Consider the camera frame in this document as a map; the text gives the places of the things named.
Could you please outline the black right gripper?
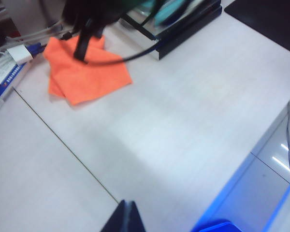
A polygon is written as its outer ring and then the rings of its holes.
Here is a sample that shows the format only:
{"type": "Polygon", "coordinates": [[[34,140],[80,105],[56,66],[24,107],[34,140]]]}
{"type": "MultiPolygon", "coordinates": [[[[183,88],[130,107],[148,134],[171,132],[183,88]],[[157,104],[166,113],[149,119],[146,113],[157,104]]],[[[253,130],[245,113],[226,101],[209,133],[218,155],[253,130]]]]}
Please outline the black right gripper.
{"type": "Polygon", "coordinates": [[[118,21],[134,7],[134,0],[67,0],[62,19],[73,30],[80,31],[73,57],[85,62],[92,32],[118,21]]]}

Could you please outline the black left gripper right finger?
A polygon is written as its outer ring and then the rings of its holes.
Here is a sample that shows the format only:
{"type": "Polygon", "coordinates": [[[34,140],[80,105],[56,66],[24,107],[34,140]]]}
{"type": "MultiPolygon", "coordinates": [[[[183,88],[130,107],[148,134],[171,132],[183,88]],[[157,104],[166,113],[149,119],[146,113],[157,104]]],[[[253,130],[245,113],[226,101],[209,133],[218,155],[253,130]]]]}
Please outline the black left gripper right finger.
{"type": "Polygon", "coordinates": [[[129,213],[128,231],[129,232],[145,232],[145,227],[142,222],[136,203],[132,201],[130,204],[131,204],[130,205],[131,209],[129,213]]]}

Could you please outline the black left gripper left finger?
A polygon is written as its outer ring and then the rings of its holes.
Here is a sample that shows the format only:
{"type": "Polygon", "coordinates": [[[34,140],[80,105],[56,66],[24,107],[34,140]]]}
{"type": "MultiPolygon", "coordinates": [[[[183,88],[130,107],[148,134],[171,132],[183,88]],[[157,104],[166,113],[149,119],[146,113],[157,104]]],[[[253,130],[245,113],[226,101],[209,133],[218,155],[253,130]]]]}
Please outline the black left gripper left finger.
{"type": "Polygon", "coordinates": [[[125,200],[122,200],[103,227],[104,232],[125,232],[127,223],[125,200]]]}

